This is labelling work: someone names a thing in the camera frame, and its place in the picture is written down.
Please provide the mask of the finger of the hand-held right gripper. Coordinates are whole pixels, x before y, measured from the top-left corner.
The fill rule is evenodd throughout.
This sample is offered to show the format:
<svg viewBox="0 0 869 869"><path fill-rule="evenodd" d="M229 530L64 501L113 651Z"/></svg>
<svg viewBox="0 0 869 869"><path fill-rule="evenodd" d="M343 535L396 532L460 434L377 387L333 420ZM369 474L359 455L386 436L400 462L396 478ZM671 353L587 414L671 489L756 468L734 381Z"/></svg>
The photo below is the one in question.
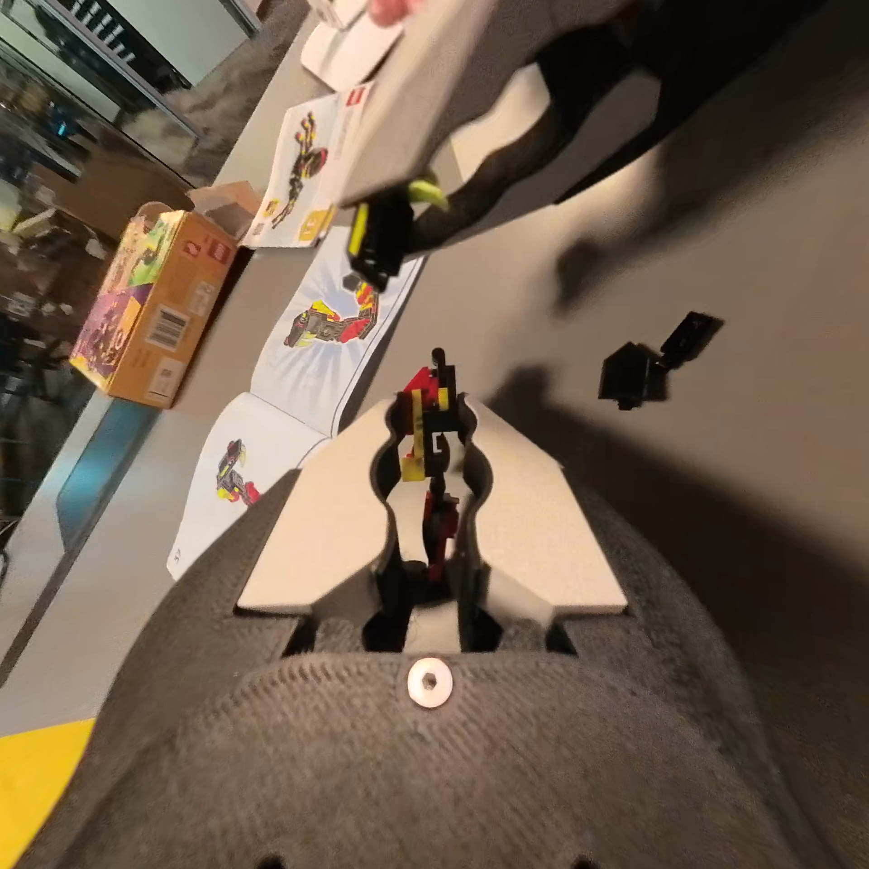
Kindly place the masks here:
<svg viewBox="0 0 869 869"><path fill-rule="evenodd" d="M337 203L348 208L421 175L449 134L483 114L510 76L569 22L569 2L367 3L403 34L376 78Z"/></svg>
<svg viewBox="0 0 869 869"><path fill-rule="evenodd" d="M827 2L627 2L549 38L528 61L549 104L409 232L434 251L560 205L672 134Z"/></svg>

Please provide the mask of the white paper sheet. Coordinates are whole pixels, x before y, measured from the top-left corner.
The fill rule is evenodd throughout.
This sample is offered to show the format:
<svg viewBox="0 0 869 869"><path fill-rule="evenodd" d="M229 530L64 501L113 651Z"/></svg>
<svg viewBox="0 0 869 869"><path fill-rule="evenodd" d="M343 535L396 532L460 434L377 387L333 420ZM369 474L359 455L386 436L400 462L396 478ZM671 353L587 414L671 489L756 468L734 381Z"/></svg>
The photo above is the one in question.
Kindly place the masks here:
<svg viewBox="0 0 869 869"><path fill-rule="evenodd" d="M332 91L368 81L400 39L404 23L380 27L366 1L308 1L318 23L301 50L301 66Z"/></svg>

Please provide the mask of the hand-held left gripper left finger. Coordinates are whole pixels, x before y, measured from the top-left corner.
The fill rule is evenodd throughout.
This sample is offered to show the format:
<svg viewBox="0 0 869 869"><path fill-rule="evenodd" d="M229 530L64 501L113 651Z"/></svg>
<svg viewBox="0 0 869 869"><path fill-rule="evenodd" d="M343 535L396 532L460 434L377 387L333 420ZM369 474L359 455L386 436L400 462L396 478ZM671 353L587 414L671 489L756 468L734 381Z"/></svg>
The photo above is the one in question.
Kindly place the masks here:
<svg viewBox="0 0 869 869"><path fill-rule="evenodd" d="M393 414L377 402L305 462L244 590L246 612L378 612L397 549L387 503L401 478Z"/></svg>

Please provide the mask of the orange cardboard lego box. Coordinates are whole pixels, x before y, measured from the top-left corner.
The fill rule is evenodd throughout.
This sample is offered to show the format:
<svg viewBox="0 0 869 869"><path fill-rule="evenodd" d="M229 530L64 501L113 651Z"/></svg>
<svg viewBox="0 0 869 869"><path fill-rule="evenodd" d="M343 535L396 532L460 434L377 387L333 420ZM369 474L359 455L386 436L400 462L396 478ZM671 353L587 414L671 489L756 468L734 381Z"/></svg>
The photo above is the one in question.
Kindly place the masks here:
<svg viewBox="0 0 869 869"><path fill-rule="evenodd" d="M260 201L248 181L191 195L192 210L152 201L136 212L71 350L106 396L174 404Z"/></svg>

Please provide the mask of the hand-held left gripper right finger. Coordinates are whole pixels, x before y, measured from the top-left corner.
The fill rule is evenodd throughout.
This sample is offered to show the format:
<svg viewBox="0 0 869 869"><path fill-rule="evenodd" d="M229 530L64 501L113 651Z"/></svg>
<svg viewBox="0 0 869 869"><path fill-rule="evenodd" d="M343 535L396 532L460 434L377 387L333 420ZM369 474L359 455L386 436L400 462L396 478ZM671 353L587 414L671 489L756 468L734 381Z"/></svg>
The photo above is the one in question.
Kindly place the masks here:
<svg viewBox="0 0 869 869"><path fill-rule="evenodd" d="M462 396L468 495L454 548L464 612L622 612L627 600L561 465Z"/></svg>

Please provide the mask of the closed lego instruction booklet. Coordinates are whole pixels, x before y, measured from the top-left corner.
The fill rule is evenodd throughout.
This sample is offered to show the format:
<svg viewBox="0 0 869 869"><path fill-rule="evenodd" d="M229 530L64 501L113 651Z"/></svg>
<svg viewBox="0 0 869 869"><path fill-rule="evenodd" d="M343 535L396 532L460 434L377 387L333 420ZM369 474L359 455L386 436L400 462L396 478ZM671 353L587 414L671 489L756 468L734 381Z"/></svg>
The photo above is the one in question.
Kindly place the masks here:
<svg viewBox="0 0 869 869"><path fill-rule="evenodd" d="M328 231L373 82L289 109L246 248L308 248Z"/></svg>

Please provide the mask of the red black lego snake body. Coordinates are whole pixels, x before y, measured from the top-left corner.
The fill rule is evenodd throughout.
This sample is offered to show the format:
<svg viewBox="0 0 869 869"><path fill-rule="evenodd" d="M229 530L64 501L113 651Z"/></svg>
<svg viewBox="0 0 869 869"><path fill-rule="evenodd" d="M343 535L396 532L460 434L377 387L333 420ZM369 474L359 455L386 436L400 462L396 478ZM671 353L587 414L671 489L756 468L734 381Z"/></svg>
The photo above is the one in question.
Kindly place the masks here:
<svg viewBox="0 0 869 869"><path fill-rule="evenodd" d="M442 348L433 349L422 367L397 396L400 436L410 437L410 450L400 457L401 482L426 482L421 533L430 583L446 581L448 543L460 523L459 500L446 485L451 453L448 434L458 433L459 395L455 368Z"/></svg>

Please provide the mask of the small black lego assembly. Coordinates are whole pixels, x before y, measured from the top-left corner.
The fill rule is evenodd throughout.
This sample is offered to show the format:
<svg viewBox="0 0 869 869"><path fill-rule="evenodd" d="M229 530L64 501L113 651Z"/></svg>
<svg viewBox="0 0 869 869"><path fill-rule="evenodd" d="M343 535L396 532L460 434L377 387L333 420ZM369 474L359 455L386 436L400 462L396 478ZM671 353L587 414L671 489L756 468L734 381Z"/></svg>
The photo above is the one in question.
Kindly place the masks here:
<svg viewBox="0 0 869 869"><path fill-rule="evenodd" d="M625 343L603 361L598 398L621 411L667 401L672 373L695 361L724 325L716 316L690 311L658 349Z"/></svg>

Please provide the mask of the yellow paper sheet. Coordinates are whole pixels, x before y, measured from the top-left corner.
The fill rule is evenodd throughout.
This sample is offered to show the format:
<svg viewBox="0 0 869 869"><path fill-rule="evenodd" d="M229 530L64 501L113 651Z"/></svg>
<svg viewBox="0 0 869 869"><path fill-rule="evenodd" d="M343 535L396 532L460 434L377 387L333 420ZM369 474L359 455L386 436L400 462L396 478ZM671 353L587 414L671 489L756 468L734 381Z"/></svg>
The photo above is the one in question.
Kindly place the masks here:
<svg viewBox="0 0 869 869"><path fill-rule="evenodd" d="M71 780L95 719L1 739L1 866L23 855Z"/></svg>

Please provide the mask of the black yellow lego snake head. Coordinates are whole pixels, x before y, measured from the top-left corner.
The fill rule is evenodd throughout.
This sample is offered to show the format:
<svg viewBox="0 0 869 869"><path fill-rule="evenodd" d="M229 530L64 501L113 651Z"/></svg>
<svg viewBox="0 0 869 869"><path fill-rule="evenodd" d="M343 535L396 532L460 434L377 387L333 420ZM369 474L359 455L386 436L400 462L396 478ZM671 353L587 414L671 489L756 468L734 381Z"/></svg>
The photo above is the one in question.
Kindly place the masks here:
<svg viewBox="0 0 869 869"><path fill-rule="evenodd" d="M398 276L409 253L416 204L449 208L434 172L375 194L355 208L346 248L349 265L357 277L379 292Z"/></svg>

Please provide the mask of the open lego instruction booklet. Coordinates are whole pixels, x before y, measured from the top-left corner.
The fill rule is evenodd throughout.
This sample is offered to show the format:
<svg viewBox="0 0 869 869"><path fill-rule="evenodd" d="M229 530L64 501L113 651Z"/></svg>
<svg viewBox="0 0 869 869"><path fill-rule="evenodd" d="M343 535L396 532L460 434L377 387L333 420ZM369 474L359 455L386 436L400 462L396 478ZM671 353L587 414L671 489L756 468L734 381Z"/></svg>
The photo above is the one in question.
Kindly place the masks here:
<svg viewBox="0 0 869 869"><path fill-rule="evenodd" d="M405 262L380 291L351 270L349 230L332 229L263 344L247 391L201 450L167 559L179 580L290 470L334 439L353 392L425 263Z"/></svg>

